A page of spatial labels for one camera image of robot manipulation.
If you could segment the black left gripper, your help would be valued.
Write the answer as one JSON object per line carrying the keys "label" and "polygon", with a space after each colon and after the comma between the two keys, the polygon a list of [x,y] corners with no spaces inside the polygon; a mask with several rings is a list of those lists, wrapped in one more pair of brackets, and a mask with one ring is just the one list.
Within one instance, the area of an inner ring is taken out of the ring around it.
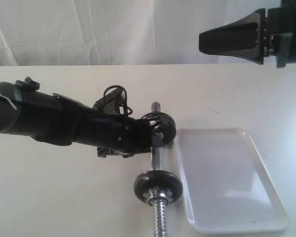
{"label": "black left gripper", "polygon": [[83,143],[97,147],[97,156],[132,157],[150,150],[151,137],[158,126],[151,118],[133,119],[118,115],[86,117],[83,121]]}

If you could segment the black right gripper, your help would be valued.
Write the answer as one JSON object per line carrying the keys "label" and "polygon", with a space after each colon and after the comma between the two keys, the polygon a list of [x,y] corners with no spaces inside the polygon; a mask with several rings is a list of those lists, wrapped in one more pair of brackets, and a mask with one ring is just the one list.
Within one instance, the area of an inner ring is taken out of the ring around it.
{"label": "black right gripper", "polygon": [[199,51],[264,63],[264,28],[269,38],[267,55],[277,68],[296,64],[296,0],[282,0],[278,7],[260,8],[225,26],[199,34]]}

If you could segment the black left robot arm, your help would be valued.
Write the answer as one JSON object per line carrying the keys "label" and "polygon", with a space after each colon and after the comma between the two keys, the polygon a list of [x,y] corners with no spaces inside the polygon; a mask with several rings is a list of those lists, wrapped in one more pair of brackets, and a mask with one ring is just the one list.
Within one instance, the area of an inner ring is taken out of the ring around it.
{"label": "black left robot arm", "polygon": [[116,150],[125,156],[151,148],[144,119],[106,114],[60,94],[44,94],[30,78],[0,82],[0,134],[28,136],[56,146],[72,143]]}

